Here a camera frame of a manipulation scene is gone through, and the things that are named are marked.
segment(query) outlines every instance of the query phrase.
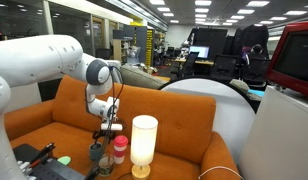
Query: white robotic arm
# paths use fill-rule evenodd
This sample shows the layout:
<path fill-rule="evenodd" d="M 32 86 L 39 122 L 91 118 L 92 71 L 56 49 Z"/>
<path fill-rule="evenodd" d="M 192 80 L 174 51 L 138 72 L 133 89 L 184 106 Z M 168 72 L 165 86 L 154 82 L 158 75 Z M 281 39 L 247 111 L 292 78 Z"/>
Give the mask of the white robotic arm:
<path fill-rule="evenodd" d="M 57 73 L 88 83 L 85 97 L 88 111 L 103 117 L 102 129 L 107 129 L 109 121 L 115 116 L 118 99 L 115 105 L 111 97 L 107 102 L 96 99 L 96 94 L 107 93 L 112 88 L 108 63 L 84 54 L 76 39 L 65 35 L 45 35 L 1 41 L 0 179 L 25 179 L 16 164 L 4 128 L 3 112 L 10 100 L 10 87 L 39 82 Z M 112 130 L 121 129 L 119 124 L 112 126 Z"/>

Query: cabinet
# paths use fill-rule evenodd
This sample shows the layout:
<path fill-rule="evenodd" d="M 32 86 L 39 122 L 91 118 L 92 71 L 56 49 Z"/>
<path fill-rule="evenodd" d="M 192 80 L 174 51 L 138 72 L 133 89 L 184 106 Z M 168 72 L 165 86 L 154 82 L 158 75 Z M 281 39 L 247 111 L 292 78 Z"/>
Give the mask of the cabinet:
<path fill-rule="evenodd" d="M 308 179 L 308 98 L 267 87 L 239 169 L 246 180 Z"/>
<path fill-rule="evenodd" d="M 124 43 L 127 43 L 130 46 L 130 40 L 125 39 L 113 39 L 113 54 L 114 59 L 121 62 L 126 62 L 127 59 L 127 48 L 124 46 Z"/>

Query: sofa armrest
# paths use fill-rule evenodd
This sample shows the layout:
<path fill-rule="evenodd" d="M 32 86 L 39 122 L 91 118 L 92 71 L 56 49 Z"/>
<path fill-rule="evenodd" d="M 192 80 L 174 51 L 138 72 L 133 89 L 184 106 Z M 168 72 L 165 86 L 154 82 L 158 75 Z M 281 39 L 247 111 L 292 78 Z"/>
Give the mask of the sofa armrest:
<path fill-rule="evenodd" d="M 238 172 L 234 160 L 222 137 L 218 133 L 213 132 L 210 145 L 206 149 L 201 163 L 201 174 L 215 166 L 224 166 Z M 213 169 L 203 175 L 201 179 L 239 180 L 240 177 L 226 169 Z"/>
<path fill-rule="evenodd" d="M 9 140 L 39 129 L 52 120 L 54 100 L 28 106 L 5 114 L 5 129 Z"/>

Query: window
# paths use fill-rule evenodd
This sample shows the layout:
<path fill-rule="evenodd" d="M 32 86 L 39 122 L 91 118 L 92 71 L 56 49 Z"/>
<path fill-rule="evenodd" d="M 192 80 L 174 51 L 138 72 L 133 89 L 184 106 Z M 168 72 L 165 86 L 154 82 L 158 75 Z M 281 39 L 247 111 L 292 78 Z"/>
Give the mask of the window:
<path fill-rule="evenodd" d="M 0 0 L 0 33 L 6 39 L 47 34 L 42 1 Z"/>
<path fill-rule="evenodd" d="M 54 3 L 50 3 L 50 10 L 54 34 L 74 37 L 84 53 L 93 55 L 90 15 Z"/>

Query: monitor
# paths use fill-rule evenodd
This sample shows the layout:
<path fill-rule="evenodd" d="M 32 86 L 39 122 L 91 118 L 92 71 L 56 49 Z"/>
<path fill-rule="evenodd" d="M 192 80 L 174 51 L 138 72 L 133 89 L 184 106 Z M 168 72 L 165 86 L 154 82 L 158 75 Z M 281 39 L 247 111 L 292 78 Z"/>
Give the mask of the monitor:
<path fill-rule="evenodd" d="M 208 46 L 190 46 L 189 53 L 199 52 L 197 59 L 207 59 L 209 47 Z"/>
<path fill-rule="evenodd" d="M 285 27 L 266 77 L 308 96 L 308 22 Z"/>

